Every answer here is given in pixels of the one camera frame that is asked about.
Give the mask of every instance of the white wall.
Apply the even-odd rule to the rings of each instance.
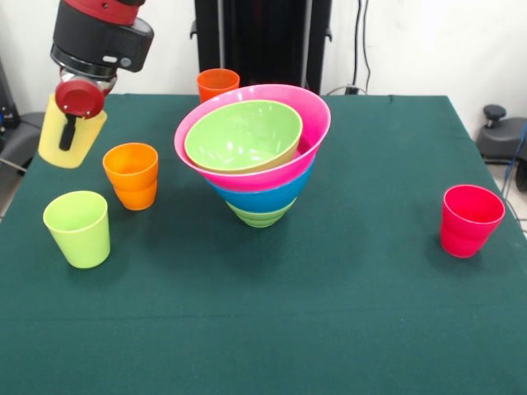
[[[370,0],[370,93],[448,95],[477,132],[490,102],[527,116],[525,0]],[[58,82],[49,58],[58,0],[0,0],[0,57],[21,112],[41,110]],[[322,93],[352,80],[356,0],[333,0]],[[194,0],[149,0],[140,16],[156,31],[144,69],[121,72],[115,92],[195,93]],[[358,85],[365,81],[360,65]]]
[[[370,0],[366,49],[374,95],[448,95],[474,135],[496,102],[527,117],[525,0]],[[356,0],[333,4],[323,92],[352,81]],[[357,84],[366,68],[359,63]]]

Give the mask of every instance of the black cabinet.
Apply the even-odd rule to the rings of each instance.
[[[195,0],[200,71],[319,93],[331,0]]]

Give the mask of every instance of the blue bowl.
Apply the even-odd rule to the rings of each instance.
[[[212,185],[223,199],[240,210],[250,212],[276,211],[290,204],[302,192],[305,183],[310,177],[314,163],[315,159],[313,159],[310,167],[303,174],[293,179],[290,183],[278,188],[268,189],[267,191],[234,192],[220,188],[210,181],[208,183]]]

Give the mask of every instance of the bowl rim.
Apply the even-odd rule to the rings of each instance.
[[[305,169],[299,176],[295,177],[294,179],[292,179],[288,183],[279,185],[279,186],[274,187],[274,188],[265,189],[263,191],[251,191],[251,192],[232,191],[230,189],[223,188],[223,187],[220,187],[219,185],[216,185],[215,183],[213,183],[213,181],[207,180],[207,182],[209,184],[211,184],[212,187],[215,188],[215,189],[218,189],[218,190],[220,190],[222,192],[232,193],[232,194],[236,194],[236,195],[255,195],[256,193],[273,193],[273,192],[276,192],[278,189],[282,189],[282,188],[288,187],[291,184],[297,182],[298,179],[301,179],[302,177],[305,177],[306,174],[308,174],[310,171],[313,170],[313,166],[315,165],[315,159],[316,158],[313,158],[313,160],[310,162],[310,165],[307,166],[307,169]]]
[[[204,119],[212,117],[215,113],[219,113],[221,111],[225,111],[225,109],[229,109],[231,107],[236,107],[236,106],[246,106],[247,104],[253,104],[253,103],[267,103],[269,105],[274,105],[276,107],[282,107],[285,110],[287,110],[287,112],[289,114],[291,114],[291,119],[294,118],[296,120],[294,139],[291,141],[290,144],[285,146],[285,148],[282,148],[282,150],[278,154],[276,154],[275,156],[273,156],[270,159],[263,160],[263,161],[255,164],[255,165],[249,165],[249,166],[244,166],[244,167],[236,167],[234,169],[220,169],[220,168],[217,168],[217,167],[205,166],[205,165],[202,165],[202,164],[198,163],[196,158],[192,157],[189,154],[189,149],[188,149],[187,142],[189,141],[189,136],[192,134],[192,131],[195,130],[194,128],[196,128],[196,125],[198,125],[201,122],[203,122]],[[286,155],[294,146],[298,145],[298,142],[300,141],[300,137],[302,136],[302,131],[303,130],[304,130],[304,121],[302,120],[302,117],[300,116],[300,114],[298,114],[298,111],[293,109],[290,105],[286,105],[285,103],[282,103],[280,101],[266,100],[266,99],[236,101],[235,103],[230,103],[229,105],[223,105],[222,107],[214,109],[210,113],[205,114],[204,116],[202,116],[202,118],[198,119],[198,121],[194,125],[192,125],[190,127],[189,131],[187,132],[187,135],[184,137],[183,148],[184,148],[185,153],[189,157],[189,159],[196,166],[198,166],[199,168],[204,169],[204,170],[209,170],[209,171],[212,171],[212,172],[215,172],[215,173],[231,174],[232,172],[246,171],[246,170],[251,170],[254,167],[264,166],[264,165],[266,165],[266,164],[268,164],[270,162],[273,162],[277,158],[280,158],[283,155]]]
[[[290,161],[284,163],[283,165],[279,165],[277,167],[273,167],[272,169],[266,169],[266,170],[256,171],[254,173],[242,173],[242,174],[225,174],[225,173],[217,173],[217,172],[214,172],[214,171],[208,171],[208,170],[202,169],[200,167],[197,167],[194,163],[192,163],[191,160],[189,160],[190,158],[188,158],[186,152],[184,151],[184,147],[183,147],[183,150],[182,150],[183,152],[180,153],[178,151],[178,147],[175,144],[175,138],[176,138],[178,132],[181,132],[181,130],[182,130],[181,129],[181,124],[185,120],[189,119],[193,114],[198,112],[198,108],[201,105],[205,105],[206,103],[209,103],[209,102],[210,103],[214,103],[214,102],[219,101],[223,97],[228,96],[228,95],[239,95],[240,92],[251,91],[254,88],[258,89],[258,88],[269,88],[269,87],[278,87],[280,89],[284,89],[285,88],[285,89],[288,89],[288,90],[291,90],[291,91],[301,92],[303,95],[309,95],[312,98],[314,98],[315,100],[317,100],[319,103],[322,104],[320,110],[324,111],[324,115],[327,117],[328,123],[325,126],[325,130],[321,134],[321,136],[320,136],[319,140],[317,141],[317,143],[314,144],[313,146],[311,146],[309,150],[307,150],[306,152],[304,152],[303,154],[301,154],[297,158],[294,158],[293,160],[290,160]],[[258,100],[258,99],[248,99],[248,100],[238,100],[238,101],[250,101],[250,100]],[[176,152],[176,155],[188,167],[198,171],[201,175],[207,175],[207,176],[211,176],[211,177],[214,177],[214,178],[221,177],[221,178],[229,178],[229,179],[243,179],[243,178],[249,178],[249,177],[264,175],[264,174],[271,173],[271,172],[274,172],[274,171],[278,172],[279,170],[282,170],[282,169],[284,169],[284,168],[286,168],[286,167],[288,167],[290,165],[293,165],[295,163],[300,162],[301,160],[304,160],[307,156],[312,155],[314,152],[316,152],[316,150],[318,150],[320,144],[322,144],[322,141],[326,138],[330,127],[331,127],[331,111],[329,110],[328,104],[325,101],[323,101],[322,98],[319,95],[316,95],[315,93],[313,93],[311,91],[308,91],[305,88],[301,88],[299,86],[294,86],[294,85],[288,85],[288,84],[258,84],[258,85],[252,85],[252,86],[243,86],[241,88],[234,89],[233,91],[228,91],[228,92],[222,93],[222,94],[220,94],[218,96],[215,96],[212,99],[200,104],[198,107],[196,107],[192,111],[190,111],[181,120],[180,124],[178,125],[177,129],[175,130],[175,134],[174,134],[175,152]]]
[[[298,197],[295,197],[291,202],[289,202],[286,206],[278,209],[278,210],[275,210],[275,211],[266,211],[266,212],[254,212],[254,211],[246,211],[246,210],[242,210],[241,208],[238,208],[236,206],[233,206],[232,204],[230,204],[229,202],[225,201],[225,203],[227,204],[227,206],[234,212],[237,212],[237,213],[241,213],[241,214],[245,214],[245,215],[251,215],[251,216],[257,216],[257,217],[260,217],[260,216],[273,216],[273,215],[277,215],[278,213],[282,213],[282,212],[286,212],[288,211],[292,206],[293,204],[295,204],[296,200],[297,200]],[[255,218],[252,218],[253,220],[255,221],[261,221],[260,219],[255,219]]]

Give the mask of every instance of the pink bowl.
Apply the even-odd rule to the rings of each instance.
[[[219,174],[194,165],[184,151],[184,139],[191,127],[204,115],[224,105],[247,100],[275,100],[290,105],[304,124],[295,158],[284,165],[248,174]],[[287,184],[303,174],[315,158],[331,124],[329,107],[316,94],[291,85],[266,84],[246,86],[218,95],[192,110],[175,131],[175,151],[189,167],[218,187],[236,192],[258,192]]]

